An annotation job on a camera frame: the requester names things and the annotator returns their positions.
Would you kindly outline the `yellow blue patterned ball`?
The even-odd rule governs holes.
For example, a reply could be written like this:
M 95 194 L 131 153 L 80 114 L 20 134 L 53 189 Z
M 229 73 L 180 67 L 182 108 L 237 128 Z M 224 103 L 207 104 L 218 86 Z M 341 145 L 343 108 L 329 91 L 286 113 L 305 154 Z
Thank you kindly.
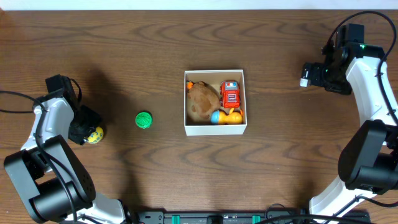
M 104 137 L 104 131 L 101 127 L 96 127 L 96 129 L 87 137 L 87 141 L 90 144 L 99 143 Z

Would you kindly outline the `green knitted ball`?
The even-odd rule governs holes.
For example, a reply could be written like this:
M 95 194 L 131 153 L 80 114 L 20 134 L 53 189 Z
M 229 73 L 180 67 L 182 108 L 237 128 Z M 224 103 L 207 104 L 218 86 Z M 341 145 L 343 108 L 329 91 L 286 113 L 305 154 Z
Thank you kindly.
M 140 112 L 136 115 L 135 122 L 141 129 L 150 128 L 153 122 L 152 115 L 149 112 Z

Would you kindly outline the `red toy fire truck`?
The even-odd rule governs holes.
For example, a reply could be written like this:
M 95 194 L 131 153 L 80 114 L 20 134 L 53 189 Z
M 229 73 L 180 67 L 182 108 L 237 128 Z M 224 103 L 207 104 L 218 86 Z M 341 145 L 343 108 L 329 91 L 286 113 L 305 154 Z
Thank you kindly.
M 237 81 L 223 81 L 220 86 L 220 95 L 220 103 L 223 108 L 240 107 L 240 89 Z

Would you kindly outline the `yellow rubber duck toy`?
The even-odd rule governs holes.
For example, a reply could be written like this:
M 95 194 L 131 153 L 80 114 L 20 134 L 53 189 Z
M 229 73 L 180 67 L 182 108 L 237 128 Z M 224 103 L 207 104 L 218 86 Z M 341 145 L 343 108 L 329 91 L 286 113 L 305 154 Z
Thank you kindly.
M 234 108 L 231 108 L 229 113 L 226 114 L 225 111 L 217 110 L 214 111 L 211 115 L 210 119 L 212 124 L 217 125 L 235 125 L 243 123 L 243 111 L 236 111 Z

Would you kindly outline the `brown plush toy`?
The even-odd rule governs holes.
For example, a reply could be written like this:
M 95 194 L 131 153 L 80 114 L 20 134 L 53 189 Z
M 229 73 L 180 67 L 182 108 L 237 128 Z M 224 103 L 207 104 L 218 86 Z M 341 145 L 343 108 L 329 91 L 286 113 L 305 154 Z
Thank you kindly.
M 191 111 L 201 119 L 209 119 L 212 113 L 221 108 L 218 95 L 203 81 L 186 82 L 187 98 L 193 102 Z

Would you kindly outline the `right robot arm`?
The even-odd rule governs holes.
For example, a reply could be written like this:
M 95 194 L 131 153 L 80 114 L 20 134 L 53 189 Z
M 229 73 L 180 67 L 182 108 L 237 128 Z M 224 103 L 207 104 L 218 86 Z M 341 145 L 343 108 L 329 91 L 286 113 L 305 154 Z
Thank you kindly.
M 397 102 L 387 76 L 382 47 L 364 41 L 364 26 L 338 28 L 323 49 L 323 63 L 305 63 L 301 87 L 353 94 L 360 127 L 338 160 L 338 176 L 309 203 L 316 217 L 343 217 L 355 206 L 397 190 Z

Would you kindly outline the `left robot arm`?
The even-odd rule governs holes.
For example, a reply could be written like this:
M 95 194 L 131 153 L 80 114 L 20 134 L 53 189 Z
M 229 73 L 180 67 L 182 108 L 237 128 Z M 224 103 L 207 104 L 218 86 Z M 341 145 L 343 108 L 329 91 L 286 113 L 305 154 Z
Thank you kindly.
M 118 199 L 95 189 L 67 141 L 97 143 L 103 137 L 98 113 L 81 105 L 74 79 L 46 79 L 48 93 L 33 100 L 32 131 L 4 168 L 33 221 L 45 223 L 137 223 Z

